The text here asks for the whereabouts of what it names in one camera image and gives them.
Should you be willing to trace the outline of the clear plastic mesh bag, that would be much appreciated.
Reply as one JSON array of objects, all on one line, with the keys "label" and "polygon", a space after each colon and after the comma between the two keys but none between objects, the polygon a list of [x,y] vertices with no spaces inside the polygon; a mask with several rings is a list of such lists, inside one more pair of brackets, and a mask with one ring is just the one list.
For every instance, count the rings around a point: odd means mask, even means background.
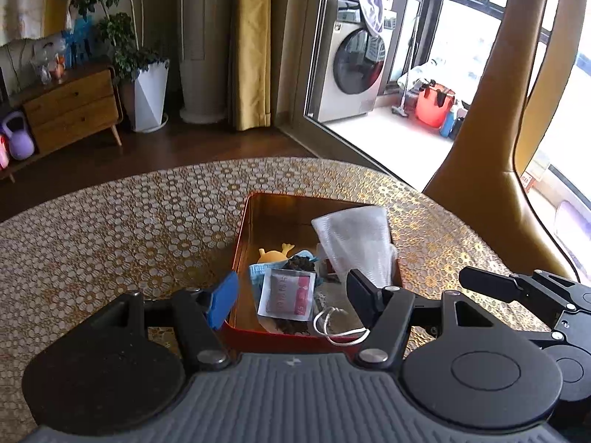
[{"label": "clear plastic mesh bag", "polygon": [[398,250],[391,243],[387,210],[361,206],[318,217],[312,228],[342,285],[360,270],[377,288],[393,282]]}]

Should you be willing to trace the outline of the pink white sachet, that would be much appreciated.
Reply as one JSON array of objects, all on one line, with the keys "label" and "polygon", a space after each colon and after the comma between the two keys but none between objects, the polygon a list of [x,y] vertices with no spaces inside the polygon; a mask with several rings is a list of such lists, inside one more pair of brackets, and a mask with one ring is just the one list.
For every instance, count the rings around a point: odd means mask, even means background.
[{"label": "pink white sachet", "polygon": [[306,322],[311,318],[315,273],[267,269],[257,314],[266,318]]}]

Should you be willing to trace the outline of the yellow rubber duck toy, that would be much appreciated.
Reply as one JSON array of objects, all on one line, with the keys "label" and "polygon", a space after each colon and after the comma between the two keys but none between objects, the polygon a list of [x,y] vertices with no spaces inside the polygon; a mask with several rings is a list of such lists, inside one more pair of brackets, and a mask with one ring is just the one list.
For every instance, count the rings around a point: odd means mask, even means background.
[{"label": "yellow rubber duck toy", "polygon": [[280,250],[266,251],[264,248],[259,248],[259,260],[257,264],[280,263],[287,261],[288,254],[294,249],[293,244],[283,243]]}]

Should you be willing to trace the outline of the dark brown scrunchie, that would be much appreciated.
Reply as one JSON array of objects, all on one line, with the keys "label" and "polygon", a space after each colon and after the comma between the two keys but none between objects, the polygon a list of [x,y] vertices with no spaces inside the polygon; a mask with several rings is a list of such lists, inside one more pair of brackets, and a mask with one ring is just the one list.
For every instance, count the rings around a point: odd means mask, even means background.
[{"label": "dark brown scrunchie", "polygon": [[315,274],[315,260],[308,256],[294,256],[283,264],[281,269],[295,273]]}]

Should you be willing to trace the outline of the red tin box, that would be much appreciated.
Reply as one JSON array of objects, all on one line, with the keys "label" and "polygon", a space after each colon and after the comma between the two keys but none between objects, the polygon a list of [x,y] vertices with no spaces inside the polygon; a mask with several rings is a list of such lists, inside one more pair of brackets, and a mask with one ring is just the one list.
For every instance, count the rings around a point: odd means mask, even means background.
[{"label": "red tin box", "polygon": [[[259,260],[259,248],[280,250],[281,244],[293,244],[288,254],[308,250],[315,263],[315,288],[322,282],[339,282],[335,270],[311,226],[314,219],[350,208],[375,206],[318,197],[287,196],[271,193],[252,193],[246,200],[245,213],[238,231],[232,269],[238,274],[238,299],[223,323],[224,342],[238,352],[256,353],[323,353],[353,354],[359,345],[335,347],[327,340],[311,333],[311,318],[306,322],[266,318],[257,314],[249,280],[249,266]],[[390,285],[400,285],[402,278],[398,257],[394,260],[394,278]]]}]

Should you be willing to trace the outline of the mustard leather chair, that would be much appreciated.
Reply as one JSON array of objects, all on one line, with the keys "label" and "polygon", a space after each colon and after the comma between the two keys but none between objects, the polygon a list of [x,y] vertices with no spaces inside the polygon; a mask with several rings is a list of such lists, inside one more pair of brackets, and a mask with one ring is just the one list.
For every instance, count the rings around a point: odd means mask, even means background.
[{"label": "mustard leather chair", "polygon": [[515,273],[546,270],[578,280],[544,227],[515,167],[547,0],[508,0],[473,103],[426,196],[469,225]]}]

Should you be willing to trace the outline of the red bucket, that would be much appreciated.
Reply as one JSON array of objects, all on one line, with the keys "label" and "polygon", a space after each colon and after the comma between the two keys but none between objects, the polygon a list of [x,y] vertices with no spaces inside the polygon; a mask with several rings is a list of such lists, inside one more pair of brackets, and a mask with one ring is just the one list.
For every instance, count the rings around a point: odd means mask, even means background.
[{"label": "red bucket", "polygon": [[416,117],[431,128],[441,128],[456,99],[456,93],[435,81],[424,85],[415,108]]}]

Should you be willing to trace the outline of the mustard yellow curtain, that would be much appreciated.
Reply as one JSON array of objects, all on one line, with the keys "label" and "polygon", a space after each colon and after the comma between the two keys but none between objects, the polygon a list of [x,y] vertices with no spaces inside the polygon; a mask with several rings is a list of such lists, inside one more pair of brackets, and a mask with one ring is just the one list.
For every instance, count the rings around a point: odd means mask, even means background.
[{"label": "mustard yellow curtain", "polygon": [[228,108],[238,131],[270,126],[271,0],[235,0]]}]

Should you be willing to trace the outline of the white geometric planter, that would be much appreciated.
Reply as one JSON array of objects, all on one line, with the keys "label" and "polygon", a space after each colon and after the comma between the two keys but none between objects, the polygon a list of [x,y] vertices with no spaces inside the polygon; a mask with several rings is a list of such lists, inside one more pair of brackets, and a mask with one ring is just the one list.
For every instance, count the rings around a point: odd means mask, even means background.
[{"label": "white geometric planter", "polygon": [[151,63],[141,70],[133,83],[133,130],[136,133],[152,133],[167,123],[164,100],[168,79],[169,61]]}]

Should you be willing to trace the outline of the wooden drawer cabinet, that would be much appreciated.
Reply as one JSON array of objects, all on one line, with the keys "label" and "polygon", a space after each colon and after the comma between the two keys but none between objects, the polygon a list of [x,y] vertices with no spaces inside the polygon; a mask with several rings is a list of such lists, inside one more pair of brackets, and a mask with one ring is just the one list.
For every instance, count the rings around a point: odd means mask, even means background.
[{"label": "wooden drawer cabinet", "polygon": [[1,171],[10,180],[22,167],[97,132],[117,135],[123,120],[114,67],[106,57],[66,71],[57,82],[36,83],[9,96],[1,115],[11,111],[24,113],[35,152]]}]

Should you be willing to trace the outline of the purple kettlebell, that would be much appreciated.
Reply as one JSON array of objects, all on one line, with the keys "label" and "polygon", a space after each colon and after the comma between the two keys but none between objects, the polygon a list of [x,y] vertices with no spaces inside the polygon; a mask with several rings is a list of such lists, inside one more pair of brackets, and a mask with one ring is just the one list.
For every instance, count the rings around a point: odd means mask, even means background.
[{"label": "purple kettlebell", "polygon": [[[15,121],[20,122],[21,126],[18,129],[11,130],[9,124]],[[9,152],[14,159],[23,161],[34,154],[35,144],[27,130],[23,112],[12,111],[7,114],[1,122],[1,130],[8,139]]]}]

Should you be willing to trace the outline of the pink toy case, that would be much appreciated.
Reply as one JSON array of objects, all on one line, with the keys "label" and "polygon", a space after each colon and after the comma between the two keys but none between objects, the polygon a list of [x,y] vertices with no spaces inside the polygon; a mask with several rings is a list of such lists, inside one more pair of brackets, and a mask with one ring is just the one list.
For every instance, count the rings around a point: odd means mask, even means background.
[{"label": "pink toy case", "polygon": [[0,169],[6,169],[10,162],[10,155],[7,140],[3,134],[0,135]]}]

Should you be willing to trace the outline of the silver washing machine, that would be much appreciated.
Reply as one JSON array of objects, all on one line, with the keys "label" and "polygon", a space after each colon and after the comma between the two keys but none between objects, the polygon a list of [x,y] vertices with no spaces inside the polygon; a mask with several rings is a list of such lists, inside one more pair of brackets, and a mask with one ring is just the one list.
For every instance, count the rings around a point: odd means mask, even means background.
[{"label": "silver washing machine", "polygon": [[371,112],[378,97],[397,13],[370,34],[359,3],[328,0],[311,94],[311,118],[327,123]]}]

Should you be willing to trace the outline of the white standing air conditioner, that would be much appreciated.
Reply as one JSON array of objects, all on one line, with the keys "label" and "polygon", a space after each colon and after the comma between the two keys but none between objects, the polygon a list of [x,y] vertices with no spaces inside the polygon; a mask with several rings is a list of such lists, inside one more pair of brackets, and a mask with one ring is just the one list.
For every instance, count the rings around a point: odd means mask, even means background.
[{"label": "white standing air conditioner", "polygon": [[179,0],[179,71],[183,121],[221,121],[226,111],[228,0]]}]

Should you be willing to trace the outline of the green potted tree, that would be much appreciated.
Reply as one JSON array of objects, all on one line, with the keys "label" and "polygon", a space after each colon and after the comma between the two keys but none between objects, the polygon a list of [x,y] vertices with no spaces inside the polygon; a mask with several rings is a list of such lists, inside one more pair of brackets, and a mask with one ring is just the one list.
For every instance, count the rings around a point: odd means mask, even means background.
[{"label": "green potted tree", "polygon": [[111,13],[110,9],[120,0],[70,0],[70,6],[77,14],[87,19],[97,8],[104,14],[95,24],[98,40],[108,47],[108,56],[113,63],[115,75],[119,80],[134,81],[153,64],[168,61],[155,50],[142,46],[135,28],[134,13]]}]

